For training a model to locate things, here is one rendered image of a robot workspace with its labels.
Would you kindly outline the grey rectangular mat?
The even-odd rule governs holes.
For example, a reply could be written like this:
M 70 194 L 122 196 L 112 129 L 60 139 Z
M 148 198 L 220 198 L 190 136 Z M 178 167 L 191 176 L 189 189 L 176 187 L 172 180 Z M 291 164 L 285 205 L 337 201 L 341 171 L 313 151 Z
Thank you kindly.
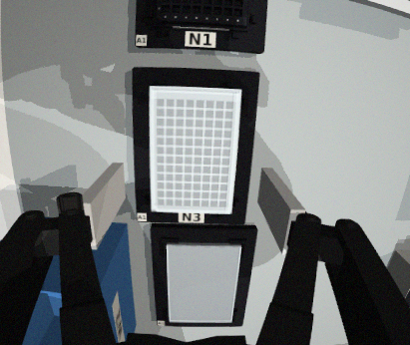
M 138 48 L 136 0 L 1 0 L 4 104 L 21 214 L 59 216 L 124 163 L 135 333 L 255 345 L 282 269 L 257 203 L 273 168 L 308 213 L 359 223 L 386 268 L 410 250 L 410 19 L 352 0 L 268 0 L 262 54 Z M 257 239 L 243 325 L 158 326 L 152 223 L 138 222 L 133 68 L 260 72 L 245 224 Z

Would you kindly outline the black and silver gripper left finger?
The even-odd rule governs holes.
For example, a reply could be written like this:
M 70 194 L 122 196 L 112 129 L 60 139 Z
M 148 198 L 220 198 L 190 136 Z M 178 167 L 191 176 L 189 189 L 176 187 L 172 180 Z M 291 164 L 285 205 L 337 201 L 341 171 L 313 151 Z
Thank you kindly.
M 23 344 L 53 255 L 60 258 L 62 345 L 117 345 L 92 249 L 125 198 L 124 163 L 112 163 L 83 195 L 57 196 L 58 217 L 29 210 L 17 218 L 0 242 L 0 345 Z

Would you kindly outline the black rectangular frame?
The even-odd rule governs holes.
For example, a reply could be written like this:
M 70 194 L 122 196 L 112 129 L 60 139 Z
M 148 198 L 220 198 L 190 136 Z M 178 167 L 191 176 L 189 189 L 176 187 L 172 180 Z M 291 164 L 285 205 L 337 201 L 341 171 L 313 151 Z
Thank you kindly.
M 151 244 L 158 326 L 242 326 L 257 238 L 256 225 L 152 223 Z M 167 243 L 241 244 L 238 282 L 231 323 L 170 322 L 168 306 Z

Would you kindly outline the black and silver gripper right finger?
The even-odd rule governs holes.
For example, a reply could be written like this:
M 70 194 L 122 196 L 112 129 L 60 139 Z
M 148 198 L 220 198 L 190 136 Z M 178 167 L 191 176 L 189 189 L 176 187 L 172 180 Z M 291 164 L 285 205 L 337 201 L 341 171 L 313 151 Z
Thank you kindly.
M 318 261 L 325 262 L 348 345 L 410 345 L 410 307 L 357 222 L 321 224 L 273 168 L 261 168 L 257 202 L 286 255 L 255 345 L 310 345 Z

